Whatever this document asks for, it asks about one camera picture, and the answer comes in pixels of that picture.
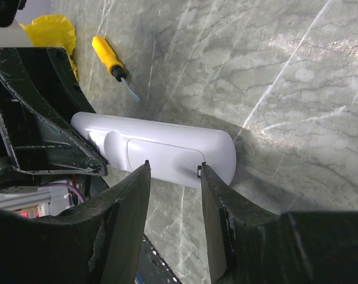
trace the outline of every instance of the scratched black edge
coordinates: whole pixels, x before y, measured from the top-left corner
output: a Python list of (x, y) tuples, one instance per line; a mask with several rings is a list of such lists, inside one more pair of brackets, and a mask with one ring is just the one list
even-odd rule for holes
[(160, 256), (146, 235), (143, 235), (141, 250), (139, 252), (138, 273), (144, 284), (181, 284), (179, 278)]

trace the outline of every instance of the gray table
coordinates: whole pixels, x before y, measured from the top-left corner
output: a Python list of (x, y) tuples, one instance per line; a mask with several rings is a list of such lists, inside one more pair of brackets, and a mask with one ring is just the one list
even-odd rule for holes
[[(76, 27), (99, 113), (229, 132), (232, 187), (272, 212), (358, 209), (358, 0), (53, 0), (53, 12)], [(95, 35), (141, 103), (107, 74)], [(183, 283), (209, 283), (199, 190), (154, 180), (146, 234)]]

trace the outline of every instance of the yellow object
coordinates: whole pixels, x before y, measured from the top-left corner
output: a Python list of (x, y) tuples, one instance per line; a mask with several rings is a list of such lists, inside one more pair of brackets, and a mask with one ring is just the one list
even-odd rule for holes
[(64, 47), (69, 55), (72, 70), (78, 79), (78, 70), (72, 56), (76, 47), (75, 28), (63, 15), (39, 17), (26, 27), (21, 25), (35, 47)]
[(96, 51), (98, 57), (100, 58), (102, 64), (107, 67), (108, 73), (112, 75), (112, 68), (114, 66), (119, 66), (122, 69), (124, 66), (121, 62), (118, 61), (117, 55), (109, 45), (106, 39), (103, 37), (93, 37), (92, 46)]

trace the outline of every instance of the screwdriver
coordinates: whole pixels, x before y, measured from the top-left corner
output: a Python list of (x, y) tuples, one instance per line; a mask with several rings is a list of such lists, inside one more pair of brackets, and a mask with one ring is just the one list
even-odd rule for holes
[(103, 37), (93, 37), (92, 40), (93, 49), (96, 51), (102, 64), (107, 67), (108, 73), (116, 78), (117, 81), (122, 82), (126, 89), (129, 91), (135, 102), (140, 102), (138, 95), (130, 88), (130, 85), (126, 82), (126, 73), (124, 71), (124, 65), (118, 61), (117, 55), (109, 45), (106, 39)]

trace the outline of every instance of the blue wire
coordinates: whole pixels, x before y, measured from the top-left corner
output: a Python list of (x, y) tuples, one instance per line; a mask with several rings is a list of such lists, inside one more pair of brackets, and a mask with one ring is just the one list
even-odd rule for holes
[(139, 275), (138, 272), (137, 272), (136, 278), (137, 278), (139, 284), (143, 284), (143, 283), (144, 283), (143, 280), (142, 280), (142, 278), (141, 278), (141, 276)]

